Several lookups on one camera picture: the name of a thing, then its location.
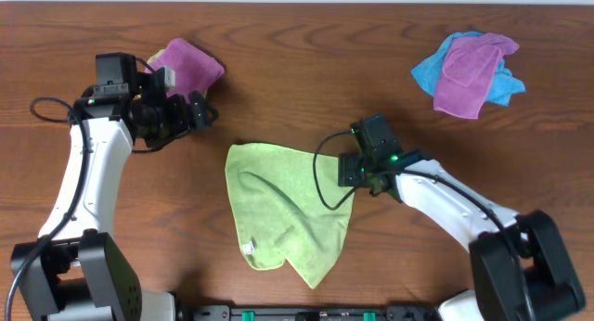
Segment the light green microfiber cloth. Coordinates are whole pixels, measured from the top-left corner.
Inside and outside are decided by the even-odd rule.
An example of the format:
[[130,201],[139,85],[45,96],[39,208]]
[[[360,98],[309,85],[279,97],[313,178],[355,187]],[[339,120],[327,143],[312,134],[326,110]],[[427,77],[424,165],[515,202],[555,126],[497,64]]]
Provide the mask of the light green microfiber cloth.
[[265,143],[233,145],[226,187],[239,250],[251,268],[289,263],[315,289],[338,261],[354,196],[338,159]]

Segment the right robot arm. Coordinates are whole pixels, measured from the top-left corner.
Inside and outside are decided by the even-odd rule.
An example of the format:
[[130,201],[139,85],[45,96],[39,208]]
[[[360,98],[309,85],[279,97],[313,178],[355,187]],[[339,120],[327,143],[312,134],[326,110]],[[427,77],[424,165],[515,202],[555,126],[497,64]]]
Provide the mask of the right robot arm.
[[339,186],[386,192],[431,218],[470,255],[474,287],[442,302],[442,320],[563,320],[586,296],[550,216],[502,207],[418,152],[372,161],[342,154]]

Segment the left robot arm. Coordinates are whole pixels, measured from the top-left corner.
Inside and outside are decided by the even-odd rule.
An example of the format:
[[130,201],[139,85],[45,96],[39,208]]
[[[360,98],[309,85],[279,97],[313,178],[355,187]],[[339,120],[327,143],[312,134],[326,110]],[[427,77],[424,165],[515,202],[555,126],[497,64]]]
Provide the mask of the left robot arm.
[[34,320],[189,320],[173,293],[144,290],[113,239],[123,167],[136,148],[153,153],[209,128],[205,93],[222,75],[207,54],[125,53],[96,58],[97,81],[67,106],[71,149],[57,201],[33,242],[11,255],[10,296]]

